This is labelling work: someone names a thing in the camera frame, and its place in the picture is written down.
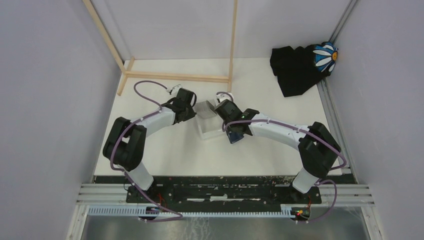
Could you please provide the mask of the silver credit card stack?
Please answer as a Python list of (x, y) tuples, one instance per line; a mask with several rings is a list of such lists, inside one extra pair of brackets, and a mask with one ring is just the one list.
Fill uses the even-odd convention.
[(202, 119), (214, 118), (217, 114), (215, 112), (216, 105), (210, 100), (197, 102), (193, 109), (196, 114)]

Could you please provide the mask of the clear plastic card box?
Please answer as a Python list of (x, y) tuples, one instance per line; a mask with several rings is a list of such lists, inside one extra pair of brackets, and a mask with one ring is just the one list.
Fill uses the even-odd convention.
[(197, 114), (195, 121), (201, 140), (206, 141), (225, 136), (225, 132), (222, 130), (223, 120), (218, 115), (202, 118)]

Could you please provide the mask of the blue leather card holder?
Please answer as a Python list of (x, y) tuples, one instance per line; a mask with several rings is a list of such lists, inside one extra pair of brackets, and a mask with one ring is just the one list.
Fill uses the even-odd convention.
[(235, 131), (227, 131), (226, 135), (230, 144), (235, 144), (244, 138), (243, 133), (235, 132)]

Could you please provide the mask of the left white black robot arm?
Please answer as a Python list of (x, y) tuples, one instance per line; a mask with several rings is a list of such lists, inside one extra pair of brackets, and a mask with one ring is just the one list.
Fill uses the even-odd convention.
[(102, 155), (115, 171), (120, 171), (138, 190), (138, 197), (149, 204), (156, 200), (158, 191), (152, 186), (154, 177), (142, 162), (147, 137), (157, 131), (195, 117), (197, 95), (179, 88), (176, 96), (159, 104), (158, 109), (136, 120), (115, 119), (102, 149)]

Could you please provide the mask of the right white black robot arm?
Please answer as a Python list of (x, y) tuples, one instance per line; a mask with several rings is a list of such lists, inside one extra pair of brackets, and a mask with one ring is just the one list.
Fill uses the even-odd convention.
[(335, 170), (334, 164), (341, 157), (339, 144), (320, 122), (312, 125), (286, 123), (255, 109), (242, 111), (230, 100), (221, 102), (215, 112), (223, 120), (222, 130), (231, 143), (249, 135), (274, 140), (298, 151), (302, 168), (288, 187), (289, 199), (295, 204), (302, 204), (309, 198), (312, 187)]

